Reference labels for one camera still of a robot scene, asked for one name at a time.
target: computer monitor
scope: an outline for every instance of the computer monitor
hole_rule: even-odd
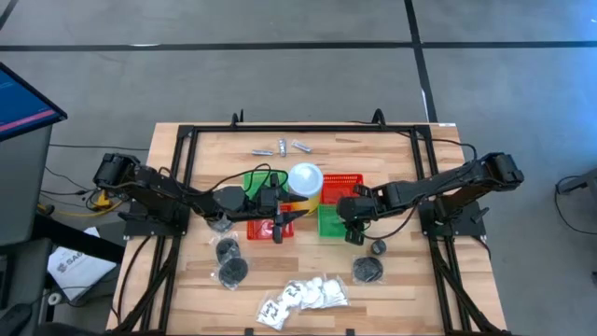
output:
[[[0,141],[66,118],[64,111],[0,63]]]

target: red basket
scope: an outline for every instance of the red basket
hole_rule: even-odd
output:
[[[361,174],[325,174],[321,190],[322,204],[335,204],[340,197],[358,196],[353,192],[354,185],[363,184]]]
[[[280,211],[290,211],[290,204],[280,204]],[[271,239],[273,231],[272,219],[249,220],[246,227],[246,238],[248,240],[266,240]],[[295,228],[293,222],[288,223],[284,227],[282,236],[284,238],[291,238],[295,235]]]

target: wooden table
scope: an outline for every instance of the wooden table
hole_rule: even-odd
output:
[[[156,125],[148,165],[170,167],[178,125]],[[434,138],[458,141],[455,126],[430,126]],[[277,153],[280,137],[288,142],[299,139],[312,147],[313,153],[308,155],[290,147],[285,158],[251,155],[252,149]],[[434,146],[440,172],[464,162],[458,146],[440,142],[435,142]],[[187,148],[188,144],[183,149],[183,158]],[[410,140],[395,133],[201,133],[196,153],[191,185],[199,189],[207,189],[225,176],[252,169],[262,162],[274,169],[289,170],[299,162],[308,161],[317,164],[324,174],[361,173],[368,186],[416,180]],[[429,175],[425,155],[423,162]],[[184,173],[184,159],[180,167],[178,176]],[[231,180],[230,184],[240,185],[242,180]],[[381,235],[392,231],[405,216],[374,222],[368,233]],[[291,279],[310,279],[322,273],[342,278],[348,286],[351,306],[294,313],[286,320],[285,333],[343,334],[346,329],[355,329],[357,334],[443,333],[429,247],[416,212],[404,230],[385,240],[388,248],[382,257],[383,284],[364,286],[353,282],[351,269],[354,256],[366,255],[369,241],[355,246],[343,239],[320,239],[316,216],[295,221],[294,238],[285,239],[282,245],[272,241],[248,241],[245,227],[244,223],[238,223],[234,230],[238,232],[243,256],[248,258],[249,274],[237,290],[231,291],[210,276],[216,266],[215,248],[209,244],[214,233],[201,217],[191,216],[177,265],[169,334],[241,334],[245,328],[254,328],[257,334],[277,333],[256,322],[260,302],[268,293],[277,295]],[[118,288],[142,240],[136,238],[127,243]],[[146,289],[155,241],[156,238],[152,238],[146,244],[132,267],[125,288],[124,314]],[[487,251],[469,238],[458,238],[456,251],[468,294],[490,321],[504,329],[506,323]],[[449,296],[454,327],[459,328],[451,290]],[[161,297],[160,291],[154,304],[152,328],[158,325]],[[111,315],[107,327],[115,325],[116,318]]]

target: gray floor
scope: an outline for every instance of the gray floor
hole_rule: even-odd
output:
[[[597,39],[595,1],[414,3],[426,42]],[[393,0],[20,0],[0,32],[1,45],[297,40],[405,41],[410,32],[403,2]],[[456,122],[479,153],[513,154],[526,175],[516,192],[483,200],[509,328],[593,335],[597,236],[563,226],[553,185],[597,165],[597,49],[424,56],[438,120]],[[148,147],[155,122],[229,120],[241,108],[251,121],[369,119],[377,107],[391,121],[426,120],[411,49],[0,52],[0,60],[69,113],[54,143]],[[90,185],[103,153],[52,148],[48,167]],[[72,190],[51,175],[44,188]],[[597,231],[593,202],[584,190],[561,198],[571,223]],[[118,236],[118,225],[105,224],[113,217],[61,220]],[[101,330],[108,303],[61,306],[57,319]]]

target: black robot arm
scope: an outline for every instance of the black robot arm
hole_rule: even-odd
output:
[[[271,174],[270,185],[262,186],[255,197],[249,199],[241,187],[200,191],[140,164],[134,156],[105,154],[93,183],[98,188],[133,198],[146,209],[143,214],[120,214],[127,220],[150,219],[168,225],[180,211],[190,207],[204,217],[212,229],[226,231],[233,222],[271,218],[276,243],[282,242],[284,225],[307,212],[280,213],[279,202],[301,202],[306,198],[280,188],[277,174]]]
[[[400,215],[422,200],[433,201],[438,221],[446,220],[490,191],[513,190],[524,180],[510,155],[490,153],[461,167],[415,182],[398,181],[367,188],[356,186],[360,196],[344,197],[337,211],[347,228],[346,241],[361,245],[364,225],[371,220]],[[459,189],[452,195],[442,193]]]

